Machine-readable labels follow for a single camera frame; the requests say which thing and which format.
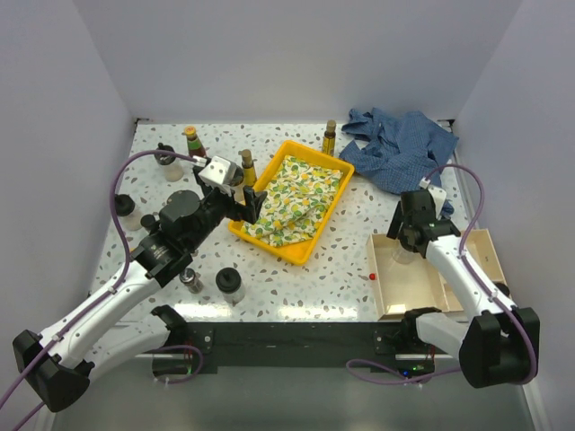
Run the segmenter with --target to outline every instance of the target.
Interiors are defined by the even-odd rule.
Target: blue cloth
[[[351,110],[349,123],[341,130],[369,144],[360,150],[353,140],[340,158],[381,190],[396,195],[419,189],[423,177],[447,163],[459,140],[419,111],[397,119],[378,108],[365,114]],[[431,183],[441,187],[439,173]],[[453,211],[446,202],[442,212],[451,215]]]

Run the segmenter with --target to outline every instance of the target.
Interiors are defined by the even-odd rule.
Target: small bottle
[[[175,153],[175,151],[173,151],[173,147],[164,145],[161,142],[158,144],[158,150]],[[175,155],[154,154],[154,157],[158,164],[162,166],[162,171],[164,172],[166,180],[174,182],[183,177],[183,168]]]
[[[323,134],[322,153],[333,156],[335,149],[335,120],[330,119],[327,122],[325,133]]]
[[[204,288],[203,283],[199,281],[199,274],[192,268],[186,268],[180,273],[180,281],[193,294],[198,294]]]
[[[258,177],[253,167],[252,152],[250,150],[242,150],[238,154],[242,156],[243,185],[253,187]]]
[[[186,141],[188,142],[188,154],[190,157],[197,155],[198,157],[206,157],[206,148],[201,143],[198,138],[198,133],[196,133],[196,128],[193,126],[187,126],[183,129],[183,134],[186,136]]]
[[[136,206],[136,202],[129,195],[115,195],[114,204],[119,222],[127,231],[137,231],[142,227],[140,220],[142,212]]]
[[[232,177],[232,180],[230,181],[230,186],[234,191],[234,199],[236,202],[242,202],[244,200],[243,185],[244,185],[243,169],[237,166],[235,169],[234,177]]]
[[[242,277],[233,268],[221,269],[216,275],[216,284],[226,302],[231,305],[236,305],[245,297]]]

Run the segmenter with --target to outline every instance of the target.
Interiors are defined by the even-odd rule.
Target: gray floor
[[[105,375],[54,430],[531,430],[523,392],[460,374],[384,387],[339,369],[223,368],[165,389],[148,359]]]

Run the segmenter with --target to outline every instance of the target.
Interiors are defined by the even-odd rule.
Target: gray wall
[[[525,0],[456,120],[511,292],[542,321],[539,384],[573,429],[575,3]]]
[[[0,41],[4,392],[17,375],[13,337],[41,330],[86,296],[132,120],[70,1],[1,2]],[[23,384],[0,412],[0,429],[38,402]]]
[[[345,118],[463,107],[520,0],[74,0],[131,112]]]

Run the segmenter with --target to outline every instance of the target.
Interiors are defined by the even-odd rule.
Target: black metal bar
[[[199,348],[203,374],[217,373],[220,366],[342,368],[353,358],[397,369],[413,361],[396,361],[396,353],[425,353],[424,346],[396,343],[399,330],[399,322],[383,321],[188,322],[187,330],[171,336],[166,346],[190,342]],[[181,360],[164,357],[155,358],[154,370],[156,375],[185,371]]]

